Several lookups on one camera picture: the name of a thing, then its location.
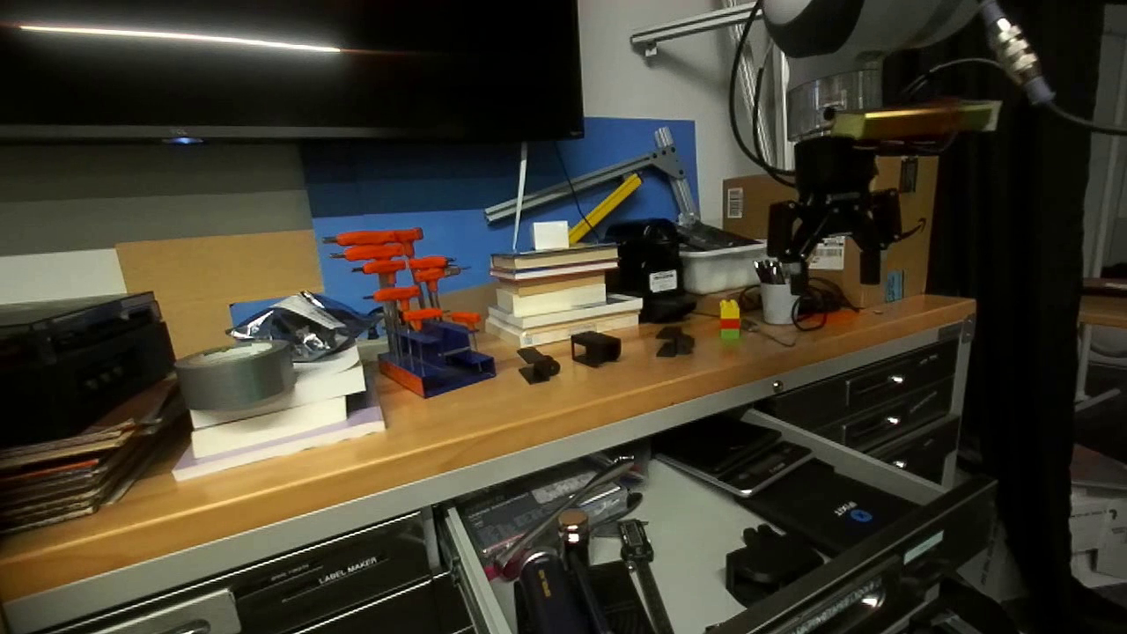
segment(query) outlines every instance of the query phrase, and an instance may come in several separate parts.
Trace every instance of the white mug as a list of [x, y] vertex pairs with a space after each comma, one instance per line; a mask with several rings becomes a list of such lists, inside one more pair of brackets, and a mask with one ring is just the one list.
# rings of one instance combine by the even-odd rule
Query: white mug
[[790, 289], [790, 279], [760, 283], [760, 304], [768, 323], [792, 323], [797, 292]]

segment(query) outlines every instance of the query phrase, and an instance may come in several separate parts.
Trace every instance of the plastic container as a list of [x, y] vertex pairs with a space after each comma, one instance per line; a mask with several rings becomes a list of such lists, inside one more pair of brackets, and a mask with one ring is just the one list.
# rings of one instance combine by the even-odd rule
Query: plastic container
[[718, 250], [678, 250], [687, 292], [726, 292], [756, 287], [754, 266], [768, 256], [768, 245], [738, 245]]

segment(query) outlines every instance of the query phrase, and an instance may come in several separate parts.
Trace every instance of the television screen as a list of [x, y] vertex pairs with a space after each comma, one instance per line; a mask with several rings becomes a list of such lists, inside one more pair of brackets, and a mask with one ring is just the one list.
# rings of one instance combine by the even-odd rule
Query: television screen
[[578, 0], [0, 0], [0, 138], [582, 138]]

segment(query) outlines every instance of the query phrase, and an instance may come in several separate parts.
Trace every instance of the blue panel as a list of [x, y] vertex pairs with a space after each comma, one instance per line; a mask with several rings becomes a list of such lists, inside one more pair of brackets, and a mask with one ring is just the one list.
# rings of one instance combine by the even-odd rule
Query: blue panel
[[[677, 158], [691, 191], [698, 191], [698, 141], [687, 120], [586, 120], [582, 141], [529, 145], [529, 182], [559, 187], [565, 179], [601, 172], [652, 154], [656, 131], [670, 126]], [[331, 235], [355, 231], [421, 231], [420, 256], [455, 256], [460, 274], [440, 289], [476, 289], [489, 283], [489, 253], [510, 250], [513, 222], [484, 222], [484, 209], [513, 200], [517, 194], [517, 145], [306, 145], [301, 172], [311, 191], [315, 261], [322, 292], [355, 310], [368, 310], [376, 279], [351, 272], [351, 261], [336, 256]], [[609, 222], [623, 218], [677, 218], [677, 200], [656, 168], [640, 172], [640, 191], [625, 196]], [[578, 222], [617, 182], [590, 187], [559, 204], [532, 209], [522, 222], [517, 248], [532, 248], [532, 222], [565, 218]]]

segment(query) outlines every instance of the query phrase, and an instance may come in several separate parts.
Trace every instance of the cardboard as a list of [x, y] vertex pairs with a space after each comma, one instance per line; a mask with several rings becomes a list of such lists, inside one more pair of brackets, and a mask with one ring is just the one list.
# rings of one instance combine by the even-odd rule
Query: cardboard
[[[858, 248], [851, 241], [845, 241], [845, 256], [838, 256], [834, 272], [808, 272], [808, 274], [838, 287], [845, 292], [845, 300], [856, 308], [876, 308], [893, 295], [923, 295], [925, 292], [925, 268], [929, 268], [936, 168], [940, 168], [940, 158], [933, 158], [933, 154], [915, 154], [915, 158], [880, 154], [876, 158], [874, 191], [902, 191], [896, 194], [902, 231], [912, 233], [902, 245], [892, 245], [880, 256], [880, 279], [882, 279], [882, 287], [896, 287], [896, 292], [887, 295], [882, 287], [858, 283]], [[751, 241], [768, 241], [768, 209], [775, 200], [797, 200], [797, 191], [775, 182], [770, 177], [736, 177], [736, 179], [726, 179], [720, 187], [726, 187], [720, 231], [751, 235]]]
[[153, 292], [177, 358], [233, 347], [233, 304], [319, 292], [313, 233], [119, 245], [116, 256], [131, 292]]

